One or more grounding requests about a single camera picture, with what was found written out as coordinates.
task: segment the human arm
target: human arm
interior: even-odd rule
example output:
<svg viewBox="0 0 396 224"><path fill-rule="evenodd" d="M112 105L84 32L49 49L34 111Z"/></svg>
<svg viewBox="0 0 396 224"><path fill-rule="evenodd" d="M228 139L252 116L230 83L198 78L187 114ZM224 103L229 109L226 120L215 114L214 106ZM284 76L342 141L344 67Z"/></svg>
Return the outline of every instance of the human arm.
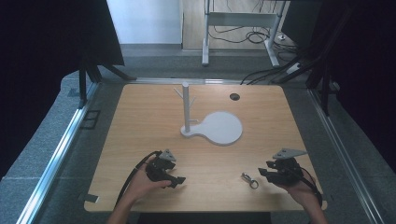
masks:
<svg viewBox="0 0 396 224"><path fill-rule="evenodd" d="M170 180L152 182L146 175L146 166L144 163L131 179L128 188L107 220L107 224L125 224L132 206L138 199L153 189L164 188L172 184Z"/></svg>
<svg viewBox="0 0 396 224"><path fill-rule="evenodd" d="M304 178L314 184L314 180L311 178L306 170L303 170ZM293 186L280 186L278 187L285 189L290 196L299 203L309 215L311 224L327 224L328 221L324 216L323 210L320 207L317 196L314 191L309 188L303 181L299 181Z"/></svg>

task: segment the black hole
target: black hole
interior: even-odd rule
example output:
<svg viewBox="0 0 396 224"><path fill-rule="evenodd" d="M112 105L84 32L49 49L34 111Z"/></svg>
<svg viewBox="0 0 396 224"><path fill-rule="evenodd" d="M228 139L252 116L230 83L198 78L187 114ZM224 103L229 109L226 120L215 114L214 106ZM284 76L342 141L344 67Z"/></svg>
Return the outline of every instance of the black hole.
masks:
<svg viewBox="0 0 396 224"><path fill-rule="evenodd" d="M241 97L238 95L238 94L236 94L236 93L232 93L231 95L230 95L230 99L232 99L232 100L234 100L234 101L237 101L237 100L239 100Z"/></svg>

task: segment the round white base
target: round white base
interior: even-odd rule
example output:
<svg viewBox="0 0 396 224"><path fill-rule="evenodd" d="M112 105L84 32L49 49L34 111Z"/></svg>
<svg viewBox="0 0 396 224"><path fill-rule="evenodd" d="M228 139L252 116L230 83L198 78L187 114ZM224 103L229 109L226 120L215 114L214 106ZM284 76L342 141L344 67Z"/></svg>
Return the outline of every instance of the round white base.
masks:
<svg viewBox="0 0 396 224"><path fill-rule="evenodd" d="M230 112L217 111L207 115L200 124L191 125L188 133L185 126L181 127L180 131L186 137L199 135L213 144L228 146L241 137L242 123Z"/></svg>

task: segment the table surface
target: table surface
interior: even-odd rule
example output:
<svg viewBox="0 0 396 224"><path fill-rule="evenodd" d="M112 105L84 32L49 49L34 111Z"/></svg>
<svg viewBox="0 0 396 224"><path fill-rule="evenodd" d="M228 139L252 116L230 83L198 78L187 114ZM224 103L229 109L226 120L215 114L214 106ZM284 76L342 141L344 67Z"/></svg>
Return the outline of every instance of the table surface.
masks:
<svg viewBox="0 0 396 224"><path fill-rule="evenodd" d="M271 212L302 210L289 194L260 176L280 149L305 150L289 104L278 86L190 85L191 119L228 111L242 122L239 140L227 147L201 136L186 138L181 85L126 85L112 120L89 194L88 211L112 211L128 174L150 152L169 148L177 158L169 174L187 179L175 189L156 189L132 208L137 212ZM238 101L230 98L240 95ZM296 158L316 177L309 155ZM242 177L259 182L252 189Z"/></svg>

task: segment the metal ring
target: metal ring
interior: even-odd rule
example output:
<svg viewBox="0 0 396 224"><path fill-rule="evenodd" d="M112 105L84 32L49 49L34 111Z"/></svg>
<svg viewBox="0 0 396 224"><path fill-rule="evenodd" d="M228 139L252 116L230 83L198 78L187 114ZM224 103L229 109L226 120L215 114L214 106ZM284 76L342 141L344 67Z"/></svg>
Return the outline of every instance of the metal ring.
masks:
<svg viewBox="0 0 396 224"><path fill-rule="evenodd" d="M259 182L257 182L256 180L251 180L250 181L250 187L253 188L253 189L258 188L259 187Z"/></svg>

